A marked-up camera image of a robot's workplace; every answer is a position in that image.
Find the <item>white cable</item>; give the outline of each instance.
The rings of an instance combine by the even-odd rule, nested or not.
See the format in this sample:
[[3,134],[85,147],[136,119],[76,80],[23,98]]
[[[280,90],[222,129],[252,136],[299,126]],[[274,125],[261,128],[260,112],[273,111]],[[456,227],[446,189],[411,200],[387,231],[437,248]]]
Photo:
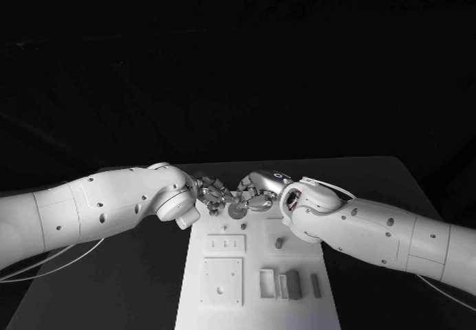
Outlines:
[[415,274],[421,280],[428,284],[428,286],[431,286],[441,294],[444,294],[450,299],[453,299],[457,303],[460,303],[462,305],[464,305],[469,309],[472,309],[473,311],[476,311],[476,308],[473,308],[470,305],[464,304],[460,300],[457,300],[454,297],[451,297],[446,292],[443,292],[418,274]]
[[97,245],[89,249],[89,251],[82,255],[79,256],[71,263],[66,263],[63,266],[61,266],[61,268],[56,268],[53,269],[50,272],[45,273],[45,274],[40,274],[40,275],[36,275],[36,276],[32,276],[32,277],[26,277],[26,278],[19,278],[17,280],[0,280],[0,283],[9,283],[9,282],[20,282],[20,281],[26,281],[26,280],[33,280],[35,278],[39,278],[59,270],[62,270],[65,267],[68,267],[72,263],[75,263],[84,256],[88,255],[88,253],[97,248],[97,246],[101,244],[101,242],[104,241],[104,239],[101,239],[98,242],[97,242]]
[[27,268],[23,268],[22,270],[19,270],[17,272],[14,272],[13,274],[3,276],[0,278],[0,281],[6,280],[7,278],[13,277],[14,275],[19,275],[19,273],[23,273],[24,271],[30,270],[32,268],[35,268],[36,266],[42,265],[46,261],[50,261],[58,255],[61,255],[63,252],[66,252],[72,247],[75,246],[71,245],[68,246],[65,249],[62,249],[56,254],[53,254],[50,257],[48,257],[43,261],[40,261],[39,263],[36,263],[35,265],[29,266]]

